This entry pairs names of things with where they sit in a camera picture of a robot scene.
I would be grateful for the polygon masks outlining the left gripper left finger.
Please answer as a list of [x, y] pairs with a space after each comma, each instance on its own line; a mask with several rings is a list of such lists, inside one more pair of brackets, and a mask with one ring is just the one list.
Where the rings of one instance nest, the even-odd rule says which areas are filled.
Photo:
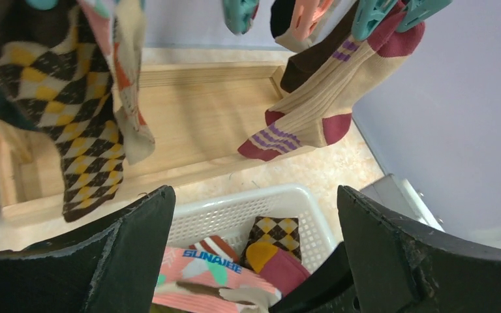
[[175, 207], [162, 186], [21, 251], [0, 251], [0, 312], [149, 312]]

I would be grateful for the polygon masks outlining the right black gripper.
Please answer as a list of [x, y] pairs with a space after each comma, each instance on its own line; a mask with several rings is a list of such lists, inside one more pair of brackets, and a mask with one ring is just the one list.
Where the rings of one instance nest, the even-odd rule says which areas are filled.
[[344, 242], [270, 312], [358, 312], [359, 301]]

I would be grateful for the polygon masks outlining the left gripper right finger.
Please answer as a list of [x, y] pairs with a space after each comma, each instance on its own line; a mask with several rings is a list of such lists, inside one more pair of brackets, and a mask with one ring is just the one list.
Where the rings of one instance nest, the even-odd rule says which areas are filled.
[[337, 207], [362, 312], [501, 312], [501, 249], [380, 205], [349, 186]]

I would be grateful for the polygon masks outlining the maroon striped sock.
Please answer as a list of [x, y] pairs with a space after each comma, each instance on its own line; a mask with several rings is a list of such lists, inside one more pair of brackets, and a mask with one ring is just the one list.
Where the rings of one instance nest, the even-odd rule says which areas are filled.
[[251, 244], [245, 251], [250, 268], [287, 296], [308, 277], [309, 271], [289, 252], [266, 242]]

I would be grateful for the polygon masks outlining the brown yellow argyle sock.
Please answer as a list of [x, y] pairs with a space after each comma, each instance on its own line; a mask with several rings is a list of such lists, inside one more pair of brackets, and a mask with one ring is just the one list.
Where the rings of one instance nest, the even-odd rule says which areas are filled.
[[289, 252], [295, 259], [302, 261], [299, 219], [296, 217], [273, 218], [257, 216], [254, 219], [247, 244], [240, 257], [241, 264], [248, 269], [251, 267], [247, 261], [246, 251], [251, 244], [256, 242], [270, 243]]

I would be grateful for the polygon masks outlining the grey sock with red stripes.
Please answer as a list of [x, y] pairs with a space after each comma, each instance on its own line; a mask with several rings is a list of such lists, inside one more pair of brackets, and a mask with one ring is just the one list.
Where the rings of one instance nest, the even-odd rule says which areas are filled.
[[211, 235], [189, 246], [190, 249], [210, 252], [227, 260], [239, 263], [239, 254], [221, 237]]

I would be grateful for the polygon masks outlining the cream argyle sock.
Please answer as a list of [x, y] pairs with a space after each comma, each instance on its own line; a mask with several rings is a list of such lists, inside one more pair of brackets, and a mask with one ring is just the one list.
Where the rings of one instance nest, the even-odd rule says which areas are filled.
[[155, 150], [155, 138], [139, 108], [140, 73], [146, 30], [144, 1], [78, 2], [117, 87], [115, 117], [124, 137], [127, 161], [141, 162]]

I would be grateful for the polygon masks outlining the cream sock brown toe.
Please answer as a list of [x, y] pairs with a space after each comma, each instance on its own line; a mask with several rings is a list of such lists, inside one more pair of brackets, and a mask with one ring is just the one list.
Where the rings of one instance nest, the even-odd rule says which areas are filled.
[[172, 293], [176, 295], [202, 295], [228, 303], [234, 303], [240, 312], [269, 312], [269, 308], [278, 303], [282, 296], [278, 290], [270, 293], [261, 288], [213, 287], [188, 281], [177, 281], [155, 287], [155, 295]]

